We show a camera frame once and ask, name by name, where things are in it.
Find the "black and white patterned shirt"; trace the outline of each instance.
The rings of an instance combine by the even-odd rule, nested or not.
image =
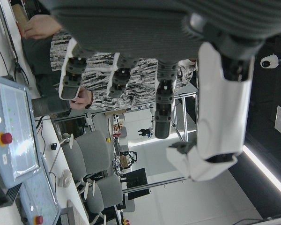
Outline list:
[[[50,49],[50,61],[53,71],[61,70],[67,44],[71,36],[60,32],[53,36]],[[131,78],[126,91],[119,98],[110,98],[106,94],[111,75],[114,53],[98,53],[87,60],[87,68],[82,74],[82,86],[93,92],[93,103],[90,109],[118,110],[145,104],[155,99],[155,75],[157,72],[156,59],[139,59],[131,70]],[[178,67],[176,89],[186,86],[195,66]]]

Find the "security camera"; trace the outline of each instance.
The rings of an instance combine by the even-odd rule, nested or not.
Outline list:
[[[276,56],[275,54],[266,56],[260,61],[260,65],[265,69],[276,68],[279,65],[278,56]]]

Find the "ceiling light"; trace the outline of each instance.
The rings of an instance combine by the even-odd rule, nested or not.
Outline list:
[[[253,161],[253,163],[281,192],[281,182],[266,168],[266,166],[246,146],[244,146],[244,153]]]

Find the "red emergency stop button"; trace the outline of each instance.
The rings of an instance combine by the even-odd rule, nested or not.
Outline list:
[[[43,219],[42,216],[38,216],[38,217],[35,218],[35,222],[36,222],[37,225],[43,224],[43,220],[44,219]]]
[[[13,137],[10,133],[2,134],[0,139],[2,144],[10,144],[13,141]]]

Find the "hand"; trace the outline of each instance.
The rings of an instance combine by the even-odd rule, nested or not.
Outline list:
[[[50,15],[35,15],[24,27],[24,37],[33,39],[47,38],[62,29],[61,25]]]
[[[78,97],[69,102],[70,102],[71,109],[81,110],[81,109],[85,109],[85,107],[91,104],[92,101],[93,101],[92,92],[86,90],[84,87],[81,87]]]

